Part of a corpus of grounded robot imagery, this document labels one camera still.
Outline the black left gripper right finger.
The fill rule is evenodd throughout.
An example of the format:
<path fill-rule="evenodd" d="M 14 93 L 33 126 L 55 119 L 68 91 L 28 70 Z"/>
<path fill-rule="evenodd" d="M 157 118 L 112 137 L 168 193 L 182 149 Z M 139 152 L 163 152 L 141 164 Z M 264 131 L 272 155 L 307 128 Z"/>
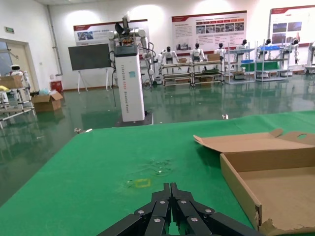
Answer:
<path fill-rule="evenodd" d="M 191 192 L 170 184 L 173 221 L 181 235 L 190 236 L 260 236 L 258 231 L 197 202 Z"/>

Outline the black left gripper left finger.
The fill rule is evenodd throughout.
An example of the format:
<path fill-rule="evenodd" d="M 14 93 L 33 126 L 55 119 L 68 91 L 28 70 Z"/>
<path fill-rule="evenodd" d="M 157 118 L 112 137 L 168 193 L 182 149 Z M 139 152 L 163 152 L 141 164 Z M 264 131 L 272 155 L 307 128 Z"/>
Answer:
<path fill-rule="evenodd" d="M 162 236 L 171 223 L 170 184 L 152 193 L 151 201 L 110 226 L 100 236 Z"/>

